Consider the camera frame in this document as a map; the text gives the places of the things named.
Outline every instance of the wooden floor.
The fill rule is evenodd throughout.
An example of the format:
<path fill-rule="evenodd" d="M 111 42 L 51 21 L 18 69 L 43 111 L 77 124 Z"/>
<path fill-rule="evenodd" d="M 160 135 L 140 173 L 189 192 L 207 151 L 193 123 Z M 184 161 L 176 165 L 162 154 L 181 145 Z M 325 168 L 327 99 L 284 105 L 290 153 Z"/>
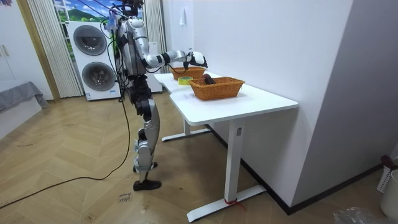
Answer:
<path fill-rule="evenodd" d="M 182 132 L 182 118 L 169 95 L 154 96 L 162 127 L 160 136 Z M 132 140 L 142 127 L 126 103 Z M 103 177 L 117 167 L 127 151 L 127 127 L 117 100 L 87 102 L 64 99 L 51 104 L 0 140 L 0 204 L 13 201 L 63 180 L 89 175 Z M 188 223 L 188 211 L 223 198 L 226 149 L 212 134 L 162 143 L 149 174 L 163 186 L 133 192 L 138 175 L 126 163 L 104 181 L 76 180 L 39 193 L 0 210 L 0 223 Z M 332 212 L 348 207 L 369 208 L 376 215 L 381 176 L 369 177 L 287 216 L 267 194 L 227 208 L 197 223 L 333 223 Z M 241 168 L 239 190 L 256 185 Z"/>

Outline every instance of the baseboard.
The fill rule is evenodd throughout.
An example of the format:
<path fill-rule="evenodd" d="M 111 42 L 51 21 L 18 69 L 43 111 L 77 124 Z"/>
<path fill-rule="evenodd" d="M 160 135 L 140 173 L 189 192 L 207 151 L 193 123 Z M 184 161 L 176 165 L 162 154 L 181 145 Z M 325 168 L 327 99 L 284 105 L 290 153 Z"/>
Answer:
<path fill-rule="evenodd" d="M 222 143 L 222 145 L 225 146 L 225 148 L 228 148 L 228 143 L 226 141 L 224 141 L 224 139 L 210 125 L 206 124 L 206 127 L 213 133 L 213 135 L 220 141 L 220 143 Z M 332 188 L 330 188 L 330 189 L 328 189 L 310 199 L 305 200 L 304 202 L 301 202 L 297 205 L 290 207 L 279 197 L 279 195 L 277 193 L 274 192 L 274 190 L 242 158 L 241 158 L 241 165 L 253 176 L 253 178 L 259 184 L 261 184 L 267 190 L 267 193 L 272 197 L 272 199 L 274 199 L 274 201 L 281 207 L 281 209 L 283 209 L 283 211 L 287 215 L 291 215 L 295 212 L 298 212 L 301 209 L 303 209 L 317 201 L 320 201 L 323 198 L 325 198 L 325 197 L 349 186 L 350 184 L 355 183 L 355 182 L 361 180 L 362 178 L 374 173 L 375 171 L 383 168 L 382 164 L 379 164 L 379 165 L 372 167 L 369 170 L 363 172 L 362 174 L 359 174 L 349 180 L 346 180 L 339 185 L 336 185 L 336 186 L 334 186 L 334 187 L 332 187 Z"/>

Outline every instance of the eggplant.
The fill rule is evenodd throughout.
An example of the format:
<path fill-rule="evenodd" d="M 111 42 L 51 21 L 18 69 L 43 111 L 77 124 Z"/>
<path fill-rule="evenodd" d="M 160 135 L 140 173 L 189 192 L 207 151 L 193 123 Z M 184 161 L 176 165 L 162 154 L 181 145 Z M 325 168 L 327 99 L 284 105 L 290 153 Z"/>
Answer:
<path fill-rule="evenodd" d="M 209 74 L 204 74 L 203 78 L 205 78 L 206 85 L 216 84 L 214 79 L 212 79 Z"/>

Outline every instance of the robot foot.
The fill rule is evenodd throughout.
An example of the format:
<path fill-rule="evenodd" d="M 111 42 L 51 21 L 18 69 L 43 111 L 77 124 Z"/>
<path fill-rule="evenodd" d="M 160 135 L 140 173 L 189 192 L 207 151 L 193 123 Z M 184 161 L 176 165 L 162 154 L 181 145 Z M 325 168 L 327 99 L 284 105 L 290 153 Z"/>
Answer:
<path fill-rule="evenodd" d="M 152 169 L 155 169 L 157 167 L 157 162 L 154 162 L 152 165 Z M 137 172 L 136 167 L 132 167 L 133 172 Z"/>
<path fill-rule="evenodd" d="M 156 180 L 144 180 L 142 184 L 139 183 L 139 181 L 135 181 L 134 185 L 132 186 L 132 189 L 134 191 L 140 191 L 140 190 L 155 190 L 158 189 L 159 187 L 162 186 L 162 183 L 160 181 Z"/>

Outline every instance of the stacked washer dryer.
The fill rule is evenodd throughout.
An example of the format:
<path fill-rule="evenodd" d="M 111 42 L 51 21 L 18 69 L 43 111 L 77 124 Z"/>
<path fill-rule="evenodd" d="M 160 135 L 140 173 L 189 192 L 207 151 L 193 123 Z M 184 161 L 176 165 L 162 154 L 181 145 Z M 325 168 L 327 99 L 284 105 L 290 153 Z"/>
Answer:
<path fill-rule="evenodd" d="M 67 31 L 87 100 L 120 97 L 119 83 L 109 61 L 111 42 L 99 22 L 67 22 Z M 114 64 L 113 48 L 109 55 Z"/>

